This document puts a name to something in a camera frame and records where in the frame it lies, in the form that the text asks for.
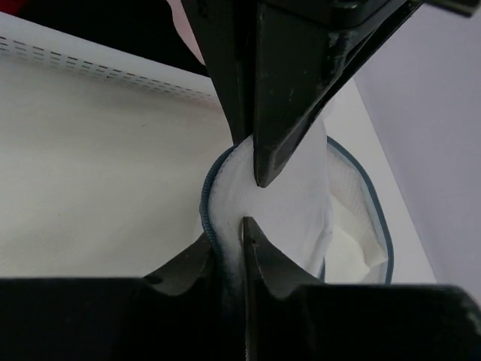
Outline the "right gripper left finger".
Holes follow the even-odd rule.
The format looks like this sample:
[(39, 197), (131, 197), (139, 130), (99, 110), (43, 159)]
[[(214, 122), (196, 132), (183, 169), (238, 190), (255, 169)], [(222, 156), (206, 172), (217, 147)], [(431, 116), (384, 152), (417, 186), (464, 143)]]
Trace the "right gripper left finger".
[(206, 236), (140, 278), (4, 278), (3, 360), (216, 360)]

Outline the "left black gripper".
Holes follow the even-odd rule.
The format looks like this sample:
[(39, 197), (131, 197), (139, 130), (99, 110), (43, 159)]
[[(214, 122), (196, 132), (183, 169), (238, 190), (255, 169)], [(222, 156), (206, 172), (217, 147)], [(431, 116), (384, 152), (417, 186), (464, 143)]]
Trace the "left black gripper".
[(265, 188), (320, 111), (427, 4), (464, 17), (480, 1), (262, 1), (257, 6), (254, 171)]

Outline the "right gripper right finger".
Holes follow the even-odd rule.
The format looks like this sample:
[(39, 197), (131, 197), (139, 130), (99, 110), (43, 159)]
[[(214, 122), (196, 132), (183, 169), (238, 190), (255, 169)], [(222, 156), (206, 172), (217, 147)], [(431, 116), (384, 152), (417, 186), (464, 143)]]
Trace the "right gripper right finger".
[(445, 285), (329, 285), (242, 221), (251, 360), (478, 360), (480, 309)]

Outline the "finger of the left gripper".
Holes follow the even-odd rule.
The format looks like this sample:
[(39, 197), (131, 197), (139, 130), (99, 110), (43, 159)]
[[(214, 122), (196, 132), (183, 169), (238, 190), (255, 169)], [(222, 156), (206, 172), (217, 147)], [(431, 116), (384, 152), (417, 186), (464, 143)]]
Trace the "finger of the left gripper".
[(253, 133), (256, 1), (182, 2), (232, 140)]

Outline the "round mesh laundry bag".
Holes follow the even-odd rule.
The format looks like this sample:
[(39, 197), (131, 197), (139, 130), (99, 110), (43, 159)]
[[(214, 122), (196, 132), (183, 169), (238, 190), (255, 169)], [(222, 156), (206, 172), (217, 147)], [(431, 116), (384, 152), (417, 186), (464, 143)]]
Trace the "round mesh laundry bag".
[(394, 249), (376, 190), (357, 159), (326, 135), (322, 117), (265, 188), (254, 178), (252, 138), (219, 156), (204, 180), (200, 220), (219, 265), (224, 317), (245, 309), (242, 219), (254, 218), (274, 246), (307, 273), (325, 280), (325, 256), (334, 233), (332, 199), (360, 221), (371, 221), (388, 261), (380, 282), (369, 284), (390, 284)]

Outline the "white bra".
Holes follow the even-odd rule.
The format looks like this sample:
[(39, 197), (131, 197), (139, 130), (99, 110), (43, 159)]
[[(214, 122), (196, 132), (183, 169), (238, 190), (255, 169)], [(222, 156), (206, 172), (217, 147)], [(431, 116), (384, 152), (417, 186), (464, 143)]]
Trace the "white bra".
[(333, 239), (325, 256), (325, 281), (329, 284), (379, 283), (388, 256), (369, 220), (360, 221), (337, 199)]

